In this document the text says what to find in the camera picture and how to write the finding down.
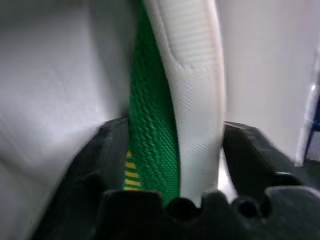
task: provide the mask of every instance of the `green knit fabric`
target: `green knit fabric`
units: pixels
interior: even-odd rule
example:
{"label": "green knit fabric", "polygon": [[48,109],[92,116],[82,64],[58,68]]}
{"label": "green knit fabric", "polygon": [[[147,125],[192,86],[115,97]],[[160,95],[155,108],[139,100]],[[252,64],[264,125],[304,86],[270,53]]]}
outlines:
{"label": "green knit fabric", "polygon": [[130,87],[130,161],[141,188],[160,192],[166,205],[179,196],[178,138],[168,81],[145,10],[138,24]]}

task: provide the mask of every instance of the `green mesh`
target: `green mesh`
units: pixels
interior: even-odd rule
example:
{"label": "green mesh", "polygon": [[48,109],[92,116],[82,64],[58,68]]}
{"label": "green mesh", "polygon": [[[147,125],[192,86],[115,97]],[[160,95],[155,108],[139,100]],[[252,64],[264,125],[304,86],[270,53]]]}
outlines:
{"label": "green mesh", "polygon": [[160,192],[165,205],[178,197],[180,168],[175,115],[155,36],[144,9],[131,74],[129,150],[142,189]]}

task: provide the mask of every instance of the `yellow stripe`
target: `yellow stripe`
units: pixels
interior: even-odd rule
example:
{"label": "yellow stripe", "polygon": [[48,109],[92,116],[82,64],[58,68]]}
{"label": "yellow stripe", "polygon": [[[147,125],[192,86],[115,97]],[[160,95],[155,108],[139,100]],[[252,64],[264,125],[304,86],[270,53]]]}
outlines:
{"label": "yellow stripe", "polygon": [[125,183],[125,184],[129,184],[129,185],[138,186],[138,187],[141,186],[141,183],[140,183],[140,182],[138,182],[138,181],[133,181],[133,180],[130,180],[130,179],[125,179],[125,180],[124,180],[124,183]]}
{"label": "yellow stripe", "polygon": [[140,191],[139,188],[129,187],[129,186],[125,186],[124,190],[126,190],[126,191]]}
{"label": "yellow stripe", "polygon": [[125,162],[125,166],[129,169],[136,169],[136,165],[133,162]]}
{"label": "yellow stripe", "polygon": [[139,178],[139,174],[132,171],[125,171],[124,174],[128,177]]}

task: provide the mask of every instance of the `gray fabric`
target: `gray fabric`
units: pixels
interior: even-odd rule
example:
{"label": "gray fabric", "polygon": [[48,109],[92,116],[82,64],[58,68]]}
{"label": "gray fabric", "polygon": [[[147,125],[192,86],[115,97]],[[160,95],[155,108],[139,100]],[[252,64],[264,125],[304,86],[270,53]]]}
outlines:
{"label": "gray fabric", "polygon": [[128,108],[137,7],[0,3],[0,239],[24,240],[75,154]]}

